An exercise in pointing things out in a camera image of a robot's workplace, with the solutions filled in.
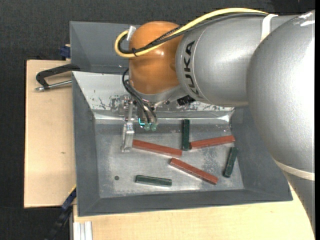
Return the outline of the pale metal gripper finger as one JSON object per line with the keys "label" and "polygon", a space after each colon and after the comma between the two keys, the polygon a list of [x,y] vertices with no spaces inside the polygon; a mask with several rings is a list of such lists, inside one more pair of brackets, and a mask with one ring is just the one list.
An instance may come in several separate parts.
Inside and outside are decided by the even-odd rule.
{"label": "pale metal gripper finger", "polygon": [[129,152],[133,146],[133,139],[135,135],[133,123],[127,123],[125,127],[125,151]]}
{"label": "pale metal gripper finger", "polygon": [[125,152],[126,150],[126,136],[127,136],[127,124],[125,123],[122,128],[122,141],[120,146],[121,152]]}

